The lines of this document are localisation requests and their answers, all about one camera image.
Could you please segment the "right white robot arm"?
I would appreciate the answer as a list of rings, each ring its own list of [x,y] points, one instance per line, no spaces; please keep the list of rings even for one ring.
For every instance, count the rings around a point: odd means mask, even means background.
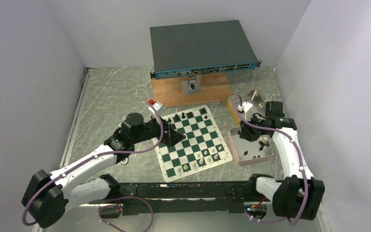
[[[315,179],[302,154],[294,119],[286,117],[281,101],[265,103],[265,115],[253,111],[253,104],[234,105],[240,118],[240,138],[255,142],[262,135],[270,136],[282,162],[284,178],[277,181],[265,174],[253,174],[247,195],[253,201],[261,197],[271,201],[276,216],[296,224],[299,219],[315,219],[325,192],[323,181]]]

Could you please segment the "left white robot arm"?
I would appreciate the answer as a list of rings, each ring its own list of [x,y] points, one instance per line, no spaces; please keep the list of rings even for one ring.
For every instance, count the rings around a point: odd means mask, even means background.
[[[120,184],[109,174],[84,183],[93,174],[116,165],[135,154],[135,145],[157,139],[150,150],[164,144],[172,147],[186,138],[170,120],[156,114],[148,122],[140,113],[130,113],[102,145],[78,161],[52,171],[37,171],[31,178],[22,198],[22,222],[26,226],[39,224],[47,228],[67,211],[97,200],[115,202],[121,196]]]

